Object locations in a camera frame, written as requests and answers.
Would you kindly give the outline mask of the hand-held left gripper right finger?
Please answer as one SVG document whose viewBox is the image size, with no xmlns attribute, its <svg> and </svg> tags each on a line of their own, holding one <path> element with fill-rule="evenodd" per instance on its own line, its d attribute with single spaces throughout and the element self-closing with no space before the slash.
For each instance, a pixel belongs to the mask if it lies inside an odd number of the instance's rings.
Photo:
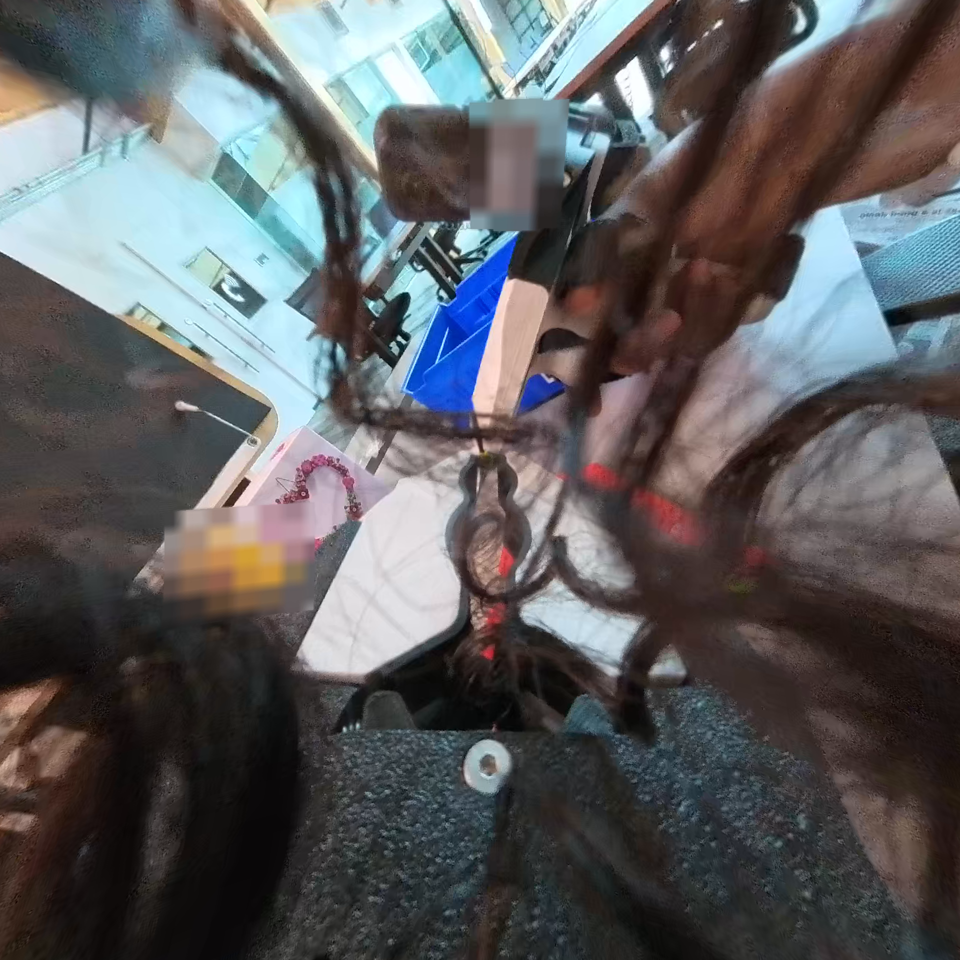
<svg viewBox="0 0 960 960">
<path fill-rule="evenodd" d="M 562 488 L 557 475 L 532 460 L 510 459 L 508 463 L 517 477 L 513 498 L 529 522 L 531 544 L 522 559 L 517 559 L 515 550 L 501 548 L 498 572 L 504 575 L 528 566 Z M 629 571 L 615 546 L 579 501 L 567 501 L 556 533 L 565 540 L 568 558 L 584 579 L 613 590 L 629 584 Z M 559 637 L 612 678 L 618 676 L 628 644 L 642 628 L 641 619 L 590 605 L 558 580 L 525 600 L 520 617 Z"/>
</svg>

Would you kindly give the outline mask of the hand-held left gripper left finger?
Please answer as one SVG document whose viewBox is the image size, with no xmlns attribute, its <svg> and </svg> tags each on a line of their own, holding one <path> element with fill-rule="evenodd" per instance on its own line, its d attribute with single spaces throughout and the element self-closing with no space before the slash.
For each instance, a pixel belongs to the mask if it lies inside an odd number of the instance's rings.
<svg viewBox="0 0 960 960">
<path fill-rule="evenodd" d="M 321 678 L 363 682 L 426 642 L 457 633 L 470 602 L 450 559 L 467 456 L 399 480 L 362 521 L 297 658 Z"/>
</svg>

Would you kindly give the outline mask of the red brick heart frame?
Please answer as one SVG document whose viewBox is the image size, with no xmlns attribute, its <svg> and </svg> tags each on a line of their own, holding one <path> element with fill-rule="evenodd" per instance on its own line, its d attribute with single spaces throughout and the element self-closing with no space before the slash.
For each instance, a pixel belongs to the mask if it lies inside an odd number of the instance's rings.
<svg viewBox="0 0 960 960">
<path fill-rule="evenodd" d="M 590 462 L 582 469 L 582 479 L 588 486 L 600 491 L 611 491 L 622 486 L 618 474 L 599 462 Z M 639 510 L 651 523 L 654 531 L 663 534 L 671 542 L 681 546 L 698 546 L 702 540 L 702 531 L 699 520 L 691 510 L 670 501 L 650 490 L 641 490 L 632 495 L 631 506 Z M 497 574 L 504 579 L 512 573 L 518 564 L 517 551 L 505 544 L 501 547 L 498 557 Z M 749 546 L 743 549 L 742 562 L 736 570 L 736 575 L 728 583 L 732 593 L 745 594 L 755 586 L 757 574 L 767 562 L 767 556 L 759 546 Z M 487 634 L 501 625 L 506 617 L 506 606 L 497 603 L 492 612 L 486 614 L 484 627 Z M 495 642 L 485 641 L 480 652 L 481 658 L 493 663 L 497 657 Z"/>
</svg>

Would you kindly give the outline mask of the blue plastic bin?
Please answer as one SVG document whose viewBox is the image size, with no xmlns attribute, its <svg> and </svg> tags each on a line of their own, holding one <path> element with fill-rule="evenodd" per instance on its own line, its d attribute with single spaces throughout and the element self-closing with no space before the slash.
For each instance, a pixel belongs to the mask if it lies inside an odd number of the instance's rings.
<svg viewBox="0 0 960 960">
<path fill-rule="evenodd" d="M 456 426 L 468 426 L 473 394 L 499 296 L 518 238 L 503 241 L 456 289 L 450 303 L 439 305 L 416 350 L 402 391 Z"/>
</svg>

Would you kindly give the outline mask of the person's right forearm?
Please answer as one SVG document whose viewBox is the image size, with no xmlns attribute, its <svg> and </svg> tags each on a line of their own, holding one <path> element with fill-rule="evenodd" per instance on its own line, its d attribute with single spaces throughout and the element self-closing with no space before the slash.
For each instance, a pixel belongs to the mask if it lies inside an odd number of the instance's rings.
<svg viewBox="0 0 960 960">
<path fill-rule="evenodd" d="M 827 207 L 907 186 L 958 150 L 958 2 L 875 4 L 772 67 L 666 150 L 675 244 L 739 258 Z"/>
</svg>

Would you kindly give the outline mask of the person's right hand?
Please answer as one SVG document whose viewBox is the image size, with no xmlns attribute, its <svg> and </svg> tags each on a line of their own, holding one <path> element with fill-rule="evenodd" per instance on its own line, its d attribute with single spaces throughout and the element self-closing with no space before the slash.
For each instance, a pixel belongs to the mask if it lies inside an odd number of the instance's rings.
<svg viewBox="0 0 960 960">
<path fill-rule="evenodd" d="M 575 231 L 554 288 L 566 326 L 542 336 L 541 373 L 572 386 L 606 320 L 613 347 L 604 382 L 645 373 L 673 350 L 710 354 L 786 297 L 807 246 L 790 229 L 682 235 L 659 266 L 659 239 L 653 222 L 633 215 Z"/>
</svg>

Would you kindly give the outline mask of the white and yellow set box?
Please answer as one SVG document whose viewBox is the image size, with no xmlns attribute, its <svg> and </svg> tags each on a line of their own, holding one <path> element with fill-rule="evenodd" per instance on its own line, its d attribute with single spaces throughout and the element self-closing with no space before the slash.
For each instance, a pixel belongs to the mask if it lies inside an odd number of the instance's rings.
<svg viewBox="0 0 960 960">
<path fill-rule="evenodd" d="M 255 474 L 239 507 L 294 504 L 294 516 L 309 523 L 321 541 L 349 521 L 360 522 L 391 486 L 309 427 L 294 431 Z"/>
</svg>

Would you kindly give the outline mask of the black monitor with pale frame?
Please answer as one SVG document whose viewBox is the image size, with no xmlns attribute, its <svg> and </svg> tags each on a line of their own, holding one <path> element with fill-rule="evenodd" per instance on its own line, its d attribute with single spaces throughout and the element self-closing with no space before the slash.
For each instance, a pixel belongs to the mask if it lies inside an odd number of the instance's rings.
<svg viewBox="0 0 960 960">
<path fill-rule="evenodd" d="M 2 523 L 152 541 L 277 426 L 213 366 L 2 255 Z"/>
</svg>

